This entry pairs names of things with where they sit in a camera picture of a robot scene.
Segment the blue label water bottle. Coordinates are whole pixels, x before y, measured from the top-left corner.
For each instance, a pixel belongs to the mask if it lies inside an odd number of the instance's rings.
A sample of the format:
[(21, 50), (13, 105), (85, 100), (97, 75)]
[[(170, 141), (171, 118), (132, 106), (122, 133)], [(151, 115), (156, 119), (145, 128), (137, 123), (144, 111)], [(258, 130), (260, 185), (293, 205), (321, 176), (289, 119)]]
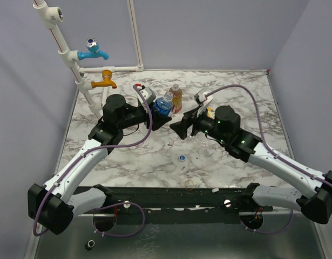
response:
[(154, 109), (161, 115), (168, 116), (171, 112), (173, 103), (173, 93), (168, 91), (154, 102)]

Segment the golden energy drink bottle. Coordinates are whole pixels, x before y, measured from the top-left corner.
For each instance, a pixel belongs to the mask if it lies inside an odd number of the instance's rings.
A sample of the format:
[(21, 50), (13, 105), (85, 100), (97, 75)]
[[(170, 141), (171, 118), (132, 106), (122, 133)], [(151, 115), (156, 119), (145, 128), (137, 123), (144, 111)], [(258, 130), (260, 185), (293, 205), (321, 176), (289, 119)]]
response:
[(173, 84), (169, 91), (173, 94), (171, 112), (177, 114), (182, 109), (182, 90), (178, 84)]

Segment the clear plastic bottle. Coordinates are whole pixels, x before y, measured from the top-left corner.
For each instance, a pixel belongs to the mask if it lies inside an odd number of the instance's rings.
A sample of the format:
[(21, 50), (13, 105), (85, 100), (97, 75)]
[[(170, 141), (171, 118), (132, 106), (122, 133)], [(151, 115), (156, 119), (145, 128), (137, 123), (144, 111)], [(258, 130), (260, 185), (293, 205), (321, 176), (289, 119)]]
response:
[(205, 156), (211, 156), (218, 147), (218, 144), (214, 140), (209, 140), (203, 134), (190, 136), (190, 141), (193, 149)]

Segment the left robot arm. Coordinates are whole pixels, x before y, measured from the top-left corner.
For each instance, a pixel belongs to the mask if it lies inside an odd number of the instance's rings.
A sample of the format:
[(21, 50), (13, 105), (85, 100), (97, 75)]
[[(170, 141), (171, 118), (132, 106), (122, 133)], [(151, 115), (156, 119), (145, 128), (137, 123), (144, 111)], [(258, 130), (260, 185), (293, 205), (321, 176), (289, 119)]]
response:
[(88, 139), (73, 159), (43, 185), (33, 184), (27, 194), (28, 216), (53, 234), (62, 233), (74, 216), (97, 209), (107, 213), (113, 201), (109, 190), (101, 185), (76, 195), (74, 192), (88, 173), (115, 148), (122, 148), (123, 130), (145, 124), (149, 132), (171, 121), (161, 114), (152, 98), (140, 94), (138, 105), (128, 104), (121, 94), (107, 97), (103, 116), (91, 130)]

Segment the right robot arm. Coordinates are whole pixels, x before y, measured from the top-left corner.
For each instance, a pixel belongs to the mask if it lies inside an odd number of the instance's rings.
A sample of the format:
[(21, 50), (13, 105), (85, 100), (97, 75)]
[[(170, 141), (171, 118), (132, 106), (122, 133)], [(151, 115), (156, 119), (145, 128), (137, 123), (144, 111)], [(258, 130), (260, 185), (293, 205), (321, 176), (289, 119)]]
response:
[(258, 207), (276, 206), (300, 211), (308, 219), (327, 224), (332, 215), (332, 171), (324, 174), (277, 152), (261, 138), (240, 127), (240, 116), (230, 106), (220, 106), (215, 117), (197, 108), (186, 112), (170, 128), (182, 139), (202, 132), (216, 140), (232, 157), (265, 169), (291, 188), (250, 184), (241, 198), (242, 207), (252, 212)]

